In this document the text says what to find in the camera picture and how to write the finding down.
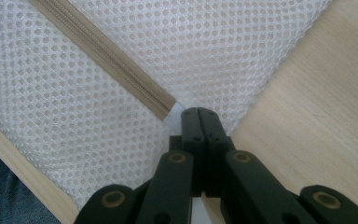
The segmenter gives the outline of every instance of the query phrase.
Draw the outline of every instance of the white mesh fabric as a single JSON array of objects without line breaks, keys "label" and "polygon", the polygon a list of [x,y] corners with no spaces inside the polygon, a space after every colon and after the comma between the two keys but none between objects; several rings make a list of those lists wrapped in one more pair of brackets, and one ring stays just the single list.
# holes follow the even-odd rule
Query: white mesh fabric
[{"label": "white mesh fabric", "polygon": [[[186,107],[231,132],[325,9],[312,1],[71,2]],[[27,1],[0,1],[0,130],[79,207],[136,187],[168,128]]]},{"label": "white mesh fabric", "polygon": [[184,107],[231,133],[329,0],[70,0]]}]

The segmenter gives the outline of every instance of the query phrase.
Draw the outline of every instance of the gray fabric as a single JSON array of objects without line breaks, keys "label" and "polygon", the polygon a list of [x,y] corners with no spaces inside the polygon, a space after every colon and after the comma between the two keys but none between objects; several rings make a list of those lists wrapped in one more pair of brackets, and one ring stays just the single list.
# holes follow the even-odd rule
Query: gray fabric
[{"label": "gray fabric", "polygon": [[60,223],[1,160],[0,223]]}]

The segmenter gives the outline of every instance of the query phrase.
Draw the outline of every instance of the light wood surface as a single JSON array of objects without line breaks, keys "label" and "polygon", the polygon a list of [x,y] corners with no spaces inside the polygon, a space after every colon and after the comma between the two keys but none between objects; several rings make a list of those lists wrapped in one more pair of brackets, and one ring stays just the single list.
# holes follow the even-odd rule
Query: light wood surface
[{"label": "light wood surface", "polygon": [[73,223],[78,209],[73,200],[40,173],[0,132],[0,159],[61,223]]},{"label": "light wood surface", "polygon": [[[294,193],[321,184],[358,204],[358,1],[335,1],[233,134]],[[0,158],[63,223],[78,211],[0,133]],[[218,200],[206,200],[223,223]]]}]

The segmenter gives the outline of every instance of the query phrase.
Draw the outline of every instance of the wooden slat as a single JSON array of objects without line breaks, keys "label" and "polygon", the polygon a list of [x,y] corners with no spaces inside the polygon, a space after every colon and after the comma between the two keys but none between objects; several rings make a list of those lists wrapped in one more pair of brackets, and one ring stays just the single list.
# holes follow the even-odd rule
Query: wooden slat
[{"label": "wooden slat", "polygon": [[61,223],[73,223],[78,209],[73,200],[28,162],[0,132],[0,159]]},{"label": "wooden slat", "polygon": [[[335,1],[233,134],[292,192],[321,184],[358,204],[358,1]],[[216,216],[218,200],[209,202]]]}]

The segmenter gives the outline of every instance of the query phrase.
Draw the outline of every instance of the metal rivet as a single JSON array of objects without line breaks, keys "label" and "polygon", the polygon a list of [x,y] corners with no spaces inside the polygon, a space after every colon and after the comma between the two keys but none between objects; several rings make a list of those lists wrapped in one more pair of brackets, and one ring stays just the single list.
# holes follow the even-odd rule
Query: metal rivet
[{"label": "metal rivet", "polygon": [[317,203],[323,205],[326,208],[338,209],[339,207],[341,207],[341,202],[339,201],[338,198],[336,198],[334,195],[331,195],[323,191],[314,192],[312,194],[312,198]]},{"label": "metal rivet", "polygon": [[186,156],[182,153],[174,153],[170,155],[170,161],[180,163],[186,160]]},{"label": "metal rivet", "polygon": [[107,208],[114,208],[120,206],[126,200],[126,195],[119,191],[109,191],[101,198],[101,204]]},{"label": "metal rivet", "polygon": [[239,162],[248,162],[251,160],[251,157],[244,154],[243,152],[237,152],[234,154],[234,160],[239,161]]}]

